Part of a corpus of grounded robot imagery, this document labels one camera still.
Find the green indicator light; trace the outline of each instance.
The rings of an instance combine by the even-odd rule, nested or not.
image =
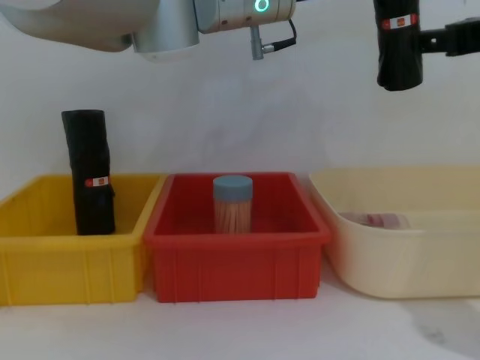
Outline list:
[[[255,0],[255,10],[263,13],[270,8],[270,0]]]

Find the black clamp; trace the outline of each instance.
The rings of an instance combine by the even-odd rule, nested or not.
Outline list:
[[[437,30],[420,33],[422,53],[462,56],[480,52],[480,17],[473,17]]]

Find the red plastic bin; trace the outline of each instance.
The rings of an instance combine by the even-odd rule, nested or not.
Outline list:
[[[330,232],[297,178],[253,179],[252,232],[215,234],[213,179],[171,175],[145,230],[159,302],[314,298]]]

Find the white table surface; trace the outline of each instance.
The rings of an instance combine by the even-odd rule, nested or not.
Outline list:
[[[380,301],[324,270],[299,301],[0,308],[5,360],[480,359],[480,300]]]

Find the gray robot arm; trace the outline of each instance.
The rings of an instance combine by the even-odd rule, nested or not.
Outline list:
[[[0,0],[0,13],[15,28],[36,38],[108,52],[123,51],[133,44],[137,53],[150,60],[155,60],[158,53],[197,45],[199,32],[210,34],[250,27],[254,58],[261,59],[263,53],[272,51],[272,45],[261,44],[258,26],[290,20],[295,3],[296,0]]]

